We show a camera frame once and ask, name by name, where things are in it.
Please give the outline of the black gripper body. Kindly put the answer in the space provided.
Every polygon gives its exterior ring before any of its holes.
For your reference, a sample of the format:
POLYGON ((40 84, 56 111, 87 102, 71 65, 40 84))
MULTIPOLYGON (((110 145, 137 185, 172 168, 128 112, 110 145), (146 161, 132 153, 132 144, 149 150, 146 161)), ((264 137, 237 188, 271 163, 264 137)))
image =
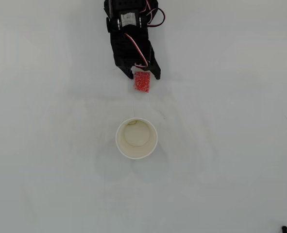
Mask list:
POLYGON ((150 41, 147 30, 112 31, 110 42, 117 63, 149 67, 150 41))

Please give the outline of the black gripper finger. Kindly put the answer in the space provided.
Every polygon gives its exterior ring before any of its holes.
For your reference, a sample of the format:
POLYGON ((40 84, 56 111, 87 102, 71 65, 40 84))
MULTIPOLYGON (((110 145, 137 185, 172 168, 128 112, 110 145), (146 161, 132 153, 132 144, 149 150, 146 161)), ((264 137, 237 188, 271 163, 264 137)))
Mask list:
POLYGON ((159 80, 161 78, 161 69, 158 65, 153 47, 150 46, 150 57, 149 57, 149 71, 154 75, 154 77, 159 80))
POLYGON ((133 79, 132 66, 117 66, 129 79, 133 79))

